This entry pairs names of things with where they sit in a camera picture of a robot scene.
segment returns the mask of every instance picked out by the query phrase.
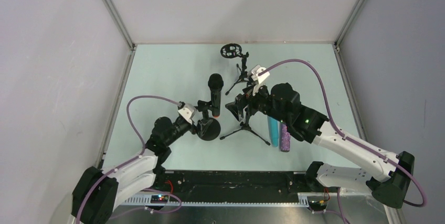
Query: microphone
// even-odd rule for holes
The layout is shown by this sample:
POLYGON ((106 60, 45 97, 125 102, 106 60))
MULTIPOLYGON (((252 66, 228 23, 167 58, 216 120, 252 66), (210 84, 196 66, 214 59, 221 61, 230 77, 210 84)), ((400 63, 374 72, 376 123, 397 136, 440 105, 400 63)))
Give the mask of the microphone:
POLYGON ((208 86, 210 88, 210 96, 211 96, 211 115, 217 118, 220 114, 221 107, 221 90, 224 86, 224 82, 222 80, 221 75, 214 73, 210 76, 208 81, 208 86))

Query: tripod stand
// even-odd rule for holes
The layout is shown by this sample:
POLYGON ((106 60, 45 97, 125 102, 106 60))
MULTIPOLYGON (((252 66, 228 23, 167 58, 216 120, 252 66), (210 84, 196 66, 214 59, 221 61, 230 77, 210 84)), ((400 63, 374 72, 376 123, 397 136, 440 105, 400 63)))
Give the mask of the tripod stand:
POLYGON ((230 93, 230 91, 235 87, 236 84, 242 83, 242 82, 248 82, 247 77, 247 57, 249 57, 249 52, 247 52, 245 55, 242 54, 241 46, 238 44, 227 44, 221 48, 221 56, 227 59, 233 59, 236 57, 241 58, 241 68, 237 64, 237 68, 240 71, 240 75, 238 77, 238 80, 235 81, 235 83, 230 87, 230 89, 226 92, 226 95, 230 93))
POLYGON ((239 124, 239 126, 241 126, 241 128, 239 128, 239 129, 235 130, 234 132, 229 133, 229 134, 227 134, 227 135, 225 135, 225 136, 222 136, 222 137, 220 137, 219 139, 220 139, 220 140, 223 140, 223 139, 225 139, 226 137, 228 137, 228 136, 230 136, 230 135, 233 135, 233 134, 235 134, 235 133, 237 133, 237 132, 239 132, 239 131, 248 131, 248 132, 252 133, 253 135, 259 137, 259 138, 260 138, 261 140, 263 140, 267 145, 270 145, 270 143, 269 143, 267 140, 265 140, 265 139, 262 138, 260 135, 258 135, 258 134, 257 134, 255 131, 253 131, 252 128, 250 127, 250 125, 249 125, 249 119, 250 119, 250 112, 249 112, 249 110, 250 110, 250 108, 249 108, 249 106, 247 106, 247 108, 246 108, 246 120, 245 120, 244 122, 241 122, 241 123, 239 124))

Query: light blue table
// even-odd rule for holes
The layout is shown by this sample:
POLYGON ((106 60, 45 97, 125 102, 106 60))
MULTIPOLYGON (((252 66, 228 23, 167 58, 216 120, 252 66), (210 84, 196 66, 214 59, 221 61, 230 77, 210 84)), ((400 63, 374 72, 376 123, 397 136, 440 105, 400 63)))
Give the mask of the light blue table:
MULTIPOLYGON (((126 117, 126 104, 137 95, 151 94, 196 105, 198 100, 209 101, 207 80, 219 73, 224 80, 221 99, 221 135, 238 129, 239 123, 224 108, 232 102, 245 84, 238 84, 228 96, 224 93, 237 79, 236 63, 240 58, 220 56, 222 45, 138 45, 128 81, 119 107, 103 166, 121 163, 138 152, 141 143, 126 117)), ((328 44, 246 44, 249 52, 248 70, 260 64, 268 67, 278 61, 299 58, 310 62, 320 73, 325 84, 335 122, 352 134, 358 135, 349 100, 341 78, 332 45, 328 44)), ((320 85, 305 65, 289 63, 272 70, 266 81, 269 90, 278 83, 288 82, 300 93, 301 102, 326 114, 320 85)), ((133 102, 130 113, 136 127, 147 140, 155 120, 168 116, 175 120, 177 108, 165 101, 141 99, 133 102)), ((196 122, 201 115, 195 116, 196 122)), ((267 118, 257 113, 250 120, 252 128, 269 139, 267 118)), ((293 170, 305 171, 312 161, 323 161, 336 166, 356 167, 345 158, 307 142, 291 140, 291 151, 267 146, 249 132, 241 131, 225 140, 206 142, 186 133, 171 145, 172 154, 164 163, 166 169, 187 170, 293 170)))

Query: microphone grille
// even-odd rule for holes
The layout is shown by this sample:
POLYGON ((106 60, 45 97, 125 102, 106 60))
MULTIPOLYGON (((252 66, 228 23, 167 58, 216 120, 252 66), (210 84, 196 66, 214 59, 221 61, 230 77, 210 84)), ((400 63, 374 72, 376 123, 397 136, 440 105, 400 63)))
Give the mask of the microphone grille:
POLYGON ((218 73, 214 73, 210 76, 208 81, 208 86, 210 89, 222 89, 224 86, 224 82, 222 80, 222 77, 218 73))

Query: purple glitter bottle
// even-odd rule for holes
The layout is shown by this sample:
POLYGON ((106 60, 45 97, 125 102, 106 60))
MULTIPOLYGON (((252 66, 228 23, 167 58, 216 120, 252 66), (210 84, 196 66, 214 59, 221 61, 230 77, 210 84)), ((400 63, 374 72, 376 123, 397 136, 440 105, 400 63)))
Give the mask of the purple glitter bottle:
POLYGON ((280 151, 288 152, 291 150, 291 134, 288 132, 288 127, 281 124, 281 138, 280 138, 280 151))

